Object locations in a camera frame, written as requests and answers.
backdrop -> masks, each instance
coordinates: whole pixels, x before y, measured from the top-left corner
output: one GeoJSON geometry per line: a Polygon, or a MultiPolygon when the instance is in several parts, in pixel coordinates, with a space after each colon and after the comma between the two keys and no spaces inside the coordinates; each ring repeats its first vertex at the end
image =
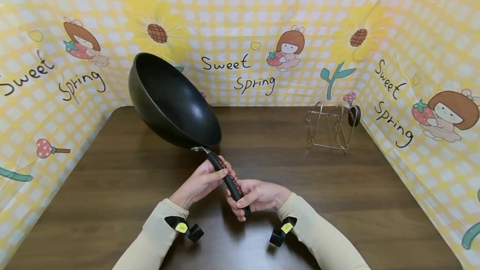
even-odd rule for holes
{"type": "Polygon", "coordinates": [[[0,269],[111,112],[130,105],[138,52],[169,61],[213,106],[359,105],[461,263],[480,267],[480,0],[2,0],[0,9],[0,269]]]}

brown table surface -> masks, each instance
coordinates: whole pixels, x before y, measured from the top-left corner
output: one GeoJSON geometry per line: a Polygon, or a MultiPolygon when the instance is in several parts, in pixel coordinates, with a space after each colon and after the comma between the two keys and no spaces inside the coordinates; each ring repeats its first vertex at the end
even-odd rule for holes
{"type": "MultiPolygon", "coordinates": [[[[239,178],[285,185],[353,242],[372,269],[455,270],[461,266],[362,127],[347,156],[306,150],[306,107],[215,108],[221,154],[239,178]]],[[[110,270],[156,204],[205,159],[157,137],[132,107],[115,111],[7,270],[110,270]]],[[[221,189],[193,205],[188,219],[205,235],[180,235],[161,269],[319,269],[293,234],[269,247],[280,222],[257,213],[239,223],[221,189]]]]}

black wok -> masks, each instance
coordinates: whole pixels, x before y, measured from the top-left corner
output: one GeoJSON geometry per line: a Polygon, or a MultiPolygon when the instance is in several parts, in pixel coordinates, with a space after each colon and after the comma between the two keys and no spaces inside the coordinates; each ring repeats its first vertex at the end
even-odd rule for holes
{"type": "MultiPolygon", "coordinates": [[[[175,146],[204,151],[215,170],[225,166],[215,152],[222,139],[217,117],[199,90],[168,62],[150,53],[136,55],[128,87],[140,118],[163,140],[175,146]]],[[[224,178],[234,200],[243,193],[230,175],[224,178]]],[[[244,209],[250,215],[250,207],[244,209]]]]}

sunflower center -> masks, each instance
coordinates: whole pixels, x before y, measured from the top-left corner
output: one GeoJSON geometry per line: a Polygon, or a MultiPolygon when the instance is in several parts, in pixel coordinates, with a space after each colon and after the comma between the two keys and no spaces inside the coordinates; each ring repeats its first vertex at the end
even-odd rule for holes
{"type": "Polygon", "coordinates": [[[359,47],[363,41],[367,38],[367,30],[359,29],[350,38],[350,45],[353,47],[359,47]]]}
{"type": "Polygon", "coordinates": [[[167,32],[158,24],[148,24],[147,26],[148,35],[157,43],[163,44],[167,42],[168,36],[167,32]]]}

wok rim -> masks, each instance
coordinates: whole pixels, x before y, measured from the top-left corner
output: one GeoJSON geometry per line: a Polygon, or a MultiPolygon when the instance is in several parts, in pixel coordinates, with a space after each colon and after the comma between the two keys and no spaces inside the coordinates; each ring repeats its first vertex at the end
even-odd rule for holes
{"type": "MultiPolygon", "coordinates": [[[[204,144],[204,143],[201,143],[201,142],[199,142],[198,140],[195,140],[194,138],[190,137],[190,136],[187,135],[183,130],[181,130],[180,128],[178,128],[178,126],[177,126],[173,121],[171,121],[171,119],[170,119],[169,117],[167,117],[167,116],[164,114],[164,112],[162,112],[162,110],[158,107],[158,105],[155,103],[155,101],[152,100],[152,97],[151,97],[150,94],[147,92],[145,86],[144,86],[143,83],[142,83],[142,80],[140,80],[140,76],[139,76],[139,74],[138,74],[137,59],[139,58],[139,56],[142,56],[142,55],[153,55],[155,58],[162,59],[164,62],[166,62],[168,65],[170,65],[170,67],[172,67],[172,68],[175,68],[175,67],[173,67],[172,64],[170,64],[169,62],[165,61],[163,58],[159,57],[158,55],[154,55],[154,54],[149,53],[149,52],[139,52],[139,53],[136,54],[135,58],[133,59],[132,69],[135,69],[135,73],[136,73],[136,76],[137,76],[137,78],[138,78],[139,84],[142,86],[142,90],[145,92],[145,94],[147,95],[147,97],[148,97],[148,99],[150,100],[150,102],[157,108],[157,111],[160,112],[161,115],[162,115],[165,119],[167,119],[167,121],[170,122],[170,124],[171,124],[178,132],[180,132],[182,135],[184,135],[186,138],[188,138],[188,139],[189,139],[190,141],[192,141],[193,143],[196,143],[197,145],[199,145],[199,146],[201,146],[201,147],[214,147],[214,146],[217,146],[218,144],[220,144],[221,141],[222,141],[222,129],[221,129],[221,127],[220,127],[220,122],[218,121],[217,116],[215,115],[215,113],[213,113],[213,110],[211,110],[211,112],[212,112],[212,114],[214,115],[215,119],[217,119],[218,130],[219,130],[219,134],[220,134],[219,141],[218,141],[217,143],[215,143],[215,144],[204,144]]],[[[192,82],[191,82],[188,78],[185,77],[185,79],[186,79],[187,83],[190,84],[190,85],[192,85],[192,86],[199,92],[200,96],[202,96],[202,94],[201,94],[200,91],[197,89],[197,87],[196,87],[194,84],[192,84],[192,82]]]]}

